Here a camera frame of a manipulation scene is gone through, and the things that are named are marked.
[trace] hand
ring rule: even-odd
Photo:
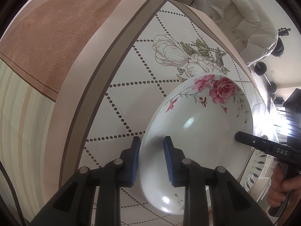
[[[285,200],[284,191],[301,191],[301,175],[287,179],[284,182],[282,182],[282,179],[282,170],[279,163],[277,163],[271,177],[271,186],[267,196],[267,202],[271,207],[278,207]]]

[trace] white jacket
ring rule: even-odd
[[[191,7],[217,24],[248,66],[276,46],[277,29],[258,0],[194,0]]]

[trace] flower print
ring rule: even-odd
[[[205,88],[208,88],[211,85],[211,80],[214,78],[214,75],[204,75],[202,77],[195,79],[195,84],[192,86],[192,90],[197,89],[199,92],[202,92]]]
[[[178,198],[178,203],[179,203],[179,205],[180,205],[180,210],[184,210],[184,205],[181,205],[181,202],[184,201],[184,200],[180,200],[180,198],[178,197],[177,194],[175,194],[175,196]]]
[[[167,110],[165,113],[167,113],[169,110],[173,109],[173,104],[178,100],[178,98],[176,98],[175,100],[171,100],[170,101],[170,105],[168,106]]]
[[[199,75],[200,73],[207,73],[207,72],[210,72],[210,71],[209,71],[209,68],[206,65],[200,66],[197,63],[190,62],[185,67],[184,72],[186,73],[186,75],[188,77],[194,77],[194,76]]]
[[[201,104],[203,105],[203,107],[206,107],[206,104],[207,104],[207,97],[205,97],[204,100],[203,100],[202,97],[200,97],[200,102],[201,102]]]
[[[156,61],[164,66],[181,67],[189,61],[189,56],[181,44],[169,35],[157,35],[154,38],[153,49],[156,52]]]
[[[213,87],[209,90],[209,96],[215,104],[226,104],[229,98],[238,93],[238,86],[227,77],[222,77],[213,83]]]
[[[204,69],[208,69],[208,72],[213,72],[215,66],[215,59],[211,56],[193,54],[191,55],[190,62],[197,63]]]

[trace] plate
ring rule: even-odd
[[[261,138],[268,139],[266,135],[263,135]],[[244,187],[246,191],[249,191],[254,183],[257,181],[259,175],[262,172],[263,166],[265,164],[267,155],[258,149],[254,149],[254,152],[246,166],[246,169],[243,173],[242,180],[240,184]]]
[[[248,100],[234,81],[205,73],[183,82],[157,109],[141,143],[138,177],[145,198],[167,213],[184,212],[184,188],[172,187],[168,178],[165,136],[187,158],[211,169],[224,166],[237,179],[251,150],[235,141],[238,131],[253,134],[253,121]]]

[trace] brown stripe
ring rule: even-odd
[[[167,0],[147,0],[124,27],[94,71],[79,102],[70,127],[62,164],[59,186],[78,169],[85,140],[100,103],[131,46]]]
[[[258,87],[254,80],[250,77],[249,73],[244,69],[244,67],[241,67],[241,63],[237,60],[237,58],[232,54],[232,52],[228,49],[228,47],[208,28],[208,26],[201,20],[201,18],[195,14],[194,11],[192,11],[188,6],[169,0],[174,6],[176,6],[179,10],[182,11],[183,14],[185,14],[200,30],[202,30],[204,33],[206,33],[211,39],[216,41],[223,49],[235,60],[235,62],[240,66],[240,68],[243,70],[243,72],[247,75],[247,77],[250,79],[250,81],[253,83],[255,88],[257,89],[258,93]]]
[[[29,100],[30,100],[32,92],[33,92],[33,88],[29,86],[27,91],[26,91],[23,106],[22,106],[22,111],[21,111],[21,116],[20,116],[20,124],[19,124],[19,131],[18,131],[18,133],[19,133],[19,136],[18,136],[18,156],[19,156],[21,181],[22,181],[22,186],[23,186],[23,190],[24,190],[24,193],[25,193],[25,197],[26,197],[26,200],[27,200],[27,203],[29,205],[29,209],[30,209],[31,213],[33,215],[35,215],[35,213],[33,211],[33,206],[31,205],[31,202],[30,202],[30,199],[29,199],[28,190],[26,188],[24,168],[23,168],[23,151],[22,151],[23,131],[24,131],[24,125],[25,125],[26,112],[27,112],[27,108],[28,108],[28,104],[29,104]]]
[[[13,61],[11,61],[8,57],[6,57],[2,52],[0,52],[0,60],[2,60],[13,72],[15,72],[23,81],[25,81],[28,85],[30,85],[32,88],[34,88],[35,90],[37,90],[40,94],[42,94],[43,96],[45,96],[46,98],[50,99],[51,101],[55,102],[55,100],[53,98],[51,98],[50,96],[47,96],[45,93],[41,92],[39,89],[37,89],[34,85],[32,85],[30,82],[28,82],[27,80],[25,80],[18,72],[16,72],[13,68],[10,67],[10,65],[6,62],[10,62],[11,64],[15,64]]]

